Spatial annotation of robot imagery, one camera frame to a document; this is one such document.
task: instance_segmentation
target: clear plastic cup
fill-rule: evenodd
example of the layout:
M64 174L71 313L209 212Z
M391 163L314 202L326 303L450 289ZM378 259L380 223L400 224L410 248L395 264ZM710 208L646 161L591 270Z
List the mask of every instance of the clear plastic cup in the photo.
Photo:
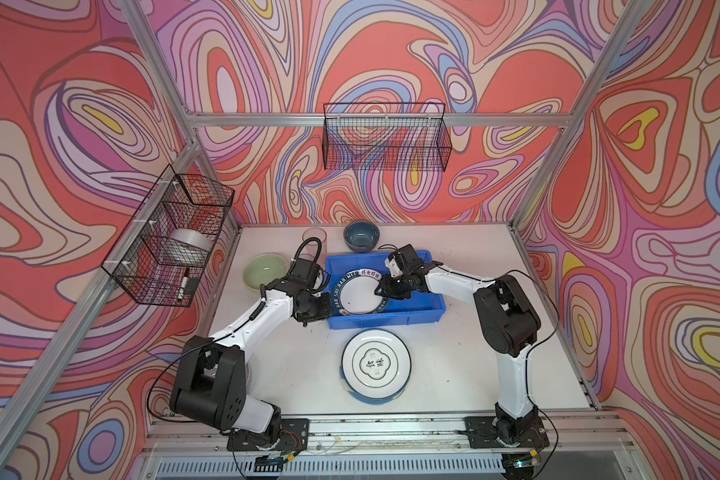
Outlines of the clear plastic cup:
M302 235L302 241L306 240L311 236L314 236L322 242L320 258L315 258L315 255L317 254L317 244L315 242L311 242L304 246L301 257L309 258L310 260L314 260L315 262L317 262L319 265L324 266L326 264L326 257L328 256L328 244L326 243L328 236L326 234L326 231L322 228L317 227L308 228L304 231L304 235Z

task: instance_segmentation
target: dark blue bowl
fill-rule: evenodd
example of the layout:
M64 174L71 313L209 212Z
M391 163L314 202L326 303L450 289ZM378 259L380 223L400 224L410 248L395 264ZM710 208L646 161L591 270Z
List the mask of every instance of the dark blue bowl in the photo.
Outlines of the dark blue bowl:
M367 254L373 250L379 237L378 227L364 220L352 222L344 229L344 241L356 254Z

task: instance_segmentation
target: white table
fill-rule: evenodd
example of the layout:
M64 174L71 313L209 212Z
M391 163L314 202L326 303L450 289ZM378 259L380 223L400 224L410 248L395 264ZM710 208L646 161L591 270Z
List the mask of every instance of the white table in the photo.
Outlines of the white table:
M308 228L264 226L242 229L230 274L211 332L225 327L256 302L258 295L242 284L242 270L254 256L279 254L290 260ZM324 226L328 254L351 254L343 227ZM527 272L508 228L502 224L380 226L379 244L429 250L432 259L478 276L499 276L511 269ZM516 275L541 317L539 340L554 324L536 289ZM338 371L346 343L359 330L330 330L327 322L303 327L288 320L250 356L250 394L274 403L285 415L348 413L474 412L492 410L498 400L494 351L480 331L473 306L445 297L440 322L385 327L408 346L412 373L400 397L381 406L353 398ZM589 403L557 337L531 354L531 394L542 409L588 408Z

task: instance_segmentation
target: plate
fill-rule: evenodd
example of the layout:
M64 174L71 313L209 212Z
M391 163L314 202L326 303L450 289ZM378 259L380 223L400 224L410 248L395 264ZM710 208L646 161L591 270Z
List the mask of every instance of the plate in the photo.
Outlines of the plate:
M386 330L358 333L342 354L346 383L372 402L397 397L411 377L411 354L402 340Z
M336 311L342 315L383 312L389 298L374 293L381 279L382 274L369 268L347 272L333 287L332 301Z

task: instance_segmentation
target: robotic arm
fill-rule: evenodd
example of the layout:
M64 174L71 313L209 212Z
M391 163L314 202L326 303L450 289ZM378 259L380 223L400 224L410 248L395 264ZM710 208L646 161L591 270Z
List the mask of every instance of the robotic arm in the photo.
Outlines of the robotic arm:
M440 262L425 263L413 246L392 252L384 261L390 274L379 281L376 294L395 300L411 292L441 293L474 305L485 341L496 351L499 401L494 427L505 445L516 444L539 419L527 394L528 352L541 328L538 314L512 275L480 278L463 274Z
M332 315L329 293L321 293L329 275L312 260L298 258L309 238L300 245L288 274L260 286L261 299L210 338L194 336L185 345L170 398L172 411L222 432L240 428L261 447L281 435L280 409L246 393L248 355L271 331L292 316L307 326Z

